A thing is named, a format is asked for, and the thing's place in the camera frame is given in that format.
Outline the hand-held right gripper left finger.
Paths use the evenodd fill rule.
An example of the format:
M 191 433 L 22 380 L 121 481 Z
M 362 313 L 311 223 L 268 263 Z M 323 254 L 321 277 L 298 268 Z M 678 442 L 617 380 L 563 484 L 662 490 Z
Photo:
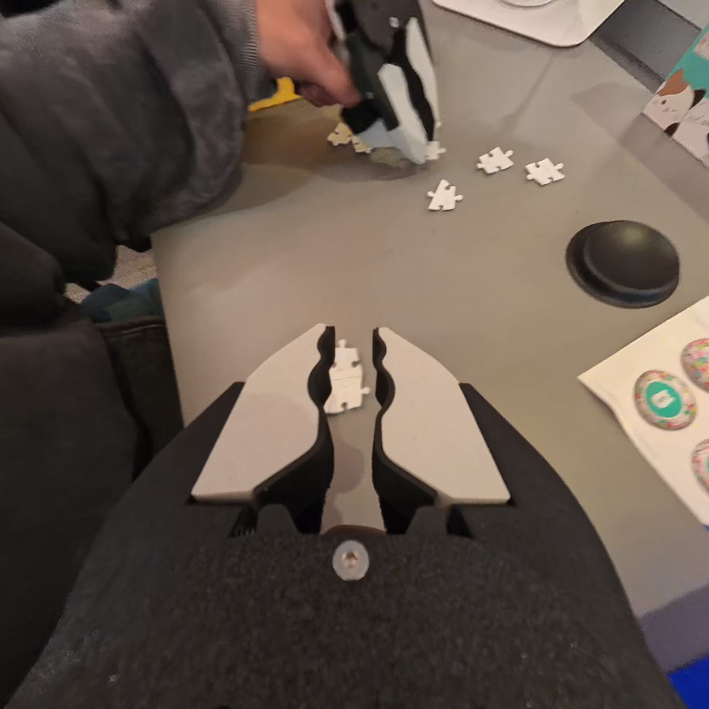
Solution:
M 324 404 L 335 328 L 316 324 L 247 378 L 191 489 L 204 504 L 287 509 L 302 533 L 320 533 L 334 474 Z

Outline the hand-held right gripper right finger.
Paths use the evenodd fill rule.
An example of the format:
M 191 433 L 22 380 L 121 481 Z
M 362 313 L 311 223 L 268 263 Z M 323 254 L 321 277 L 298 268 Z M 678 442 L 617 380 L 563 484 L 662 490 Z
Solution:
M 458 379 L 387 327 L 375 328 L 377 413 L 371 479 L 386 533 L 421 508 L 504 506 L 510 492 Z

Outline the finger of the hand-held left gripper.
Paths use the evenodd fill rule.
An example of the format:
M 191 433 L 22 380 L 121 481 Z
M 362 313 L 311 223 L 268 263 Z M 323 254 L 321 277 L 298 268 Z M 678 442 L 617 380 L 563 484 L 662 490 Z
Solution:
M 389 104 L 397 122 L 390 131 L 395 143 L 437 140 L 438 81 L 420 16 L 400 22 L 393 32 L 389 53 Z
M 409 65 L 384 63 L 372 97 L 358 106 L 354 134 L 368 147 L 395 148 L 407 161 L 428 161 L 431 103 L 425 84 Z

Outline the yellow plastic bin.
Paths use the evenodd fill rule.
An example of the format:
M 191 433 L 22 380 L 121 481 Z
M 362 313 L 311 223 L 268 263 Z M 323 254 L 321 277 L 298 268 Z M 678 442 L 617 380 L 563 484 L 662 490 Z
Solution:
M 281 77 L 277 80 L 276 92 L 266 99 L 261 99 L 250 104 L 249 112 L 255 113 L 264 111 L 290 102 L 295 102 L 299 99 L 300 96 L 297 94 L 294 81 L 289 77 Z

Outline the white printed instruction leaflet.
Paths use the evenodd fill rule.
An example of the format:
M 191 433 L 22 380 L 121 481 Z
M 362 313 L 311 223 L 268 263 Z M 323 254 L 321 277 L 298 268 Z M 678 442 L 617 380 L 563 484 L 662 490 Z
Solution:
M 708 527 L 708 297 L 578 379 Z

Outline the person's left forearm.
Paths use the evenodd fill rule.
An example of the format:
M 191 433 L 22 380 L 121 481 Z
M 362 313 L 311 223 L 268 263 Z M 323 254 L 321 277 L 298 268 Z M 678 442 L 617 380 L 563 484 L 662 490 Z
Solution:
M 1 257 L 98 281 L 222 199 L 275 87 L 254 1 L 57 1 L 1 21 Z

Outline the colourful puzzle ball box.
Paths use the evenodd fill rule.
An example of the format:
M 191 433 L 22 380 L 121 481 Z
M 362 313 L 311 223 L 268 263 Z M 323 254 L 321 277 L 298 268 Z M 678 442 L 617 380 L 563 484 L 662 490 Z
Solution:
M 708 27 L 643 110 L 665 135 L 708 166 Z

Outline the person's left hand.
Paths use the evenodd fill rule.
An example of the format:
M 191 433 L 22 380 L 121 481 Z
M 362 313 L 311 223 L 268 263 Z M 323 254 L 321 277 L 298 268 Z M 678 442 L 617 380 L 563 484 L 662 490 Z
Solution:
M 348 69 L 332 51 L 326 1 L 256 1 L 261 60 L 273 78 L 291 79 L 296 93 L 318 108 L 362 100 Z

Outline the white base clear stand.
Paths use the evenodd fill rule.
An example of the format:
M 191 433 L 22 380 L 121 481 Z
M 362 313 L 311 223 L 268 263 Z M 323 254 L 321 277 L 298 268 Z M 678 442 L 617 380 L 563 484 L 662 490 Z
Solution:
M 586 41 L 622 1 L 434 1 L 457 13 L 554 48 Z

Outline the person's jeans leg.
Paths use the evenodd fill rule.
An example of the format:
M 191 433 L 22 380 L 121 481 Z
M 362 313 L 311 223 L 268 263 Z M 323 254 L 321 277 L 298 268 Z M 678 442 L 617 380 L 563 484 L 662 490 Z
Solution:
M 79 305 L 94 323 L 129 323 L 141 318 L 164 318 L 157 278 L 124 288 L 108 283 L 89 293 Z

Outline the person's dark grey garment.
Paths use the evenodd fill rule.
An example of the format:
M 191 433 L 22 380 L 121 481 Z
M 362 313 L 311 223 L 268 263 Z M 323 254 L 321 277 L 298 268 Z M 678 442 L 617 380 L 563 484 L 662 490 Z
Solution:
M 1 707 L 106 517 L 183 428 L 163 319 L 94 323 L 58 262 L 1 226 Z

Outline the black round stand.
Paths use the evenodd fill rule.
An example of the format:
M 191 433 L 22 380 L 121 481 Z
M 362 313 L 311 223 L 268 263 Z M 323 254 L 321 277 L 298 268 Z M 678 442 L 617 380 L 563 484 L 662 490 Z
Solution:
M 625 309 L 662 304 L 674 294 L 681 275 L 674 244 L 658 230 L 631 220 L 582 228 L 569 241 L 565 262 L 586 294 Z

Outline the blue object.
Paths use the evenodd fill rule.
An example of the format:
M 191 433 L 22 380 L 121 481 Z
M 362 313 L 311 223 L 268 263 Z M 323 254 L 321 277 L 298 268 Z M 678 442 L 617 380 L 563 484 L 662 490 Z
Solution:
M 687 708 L 708 708 L 708 657 L 668 673 Z

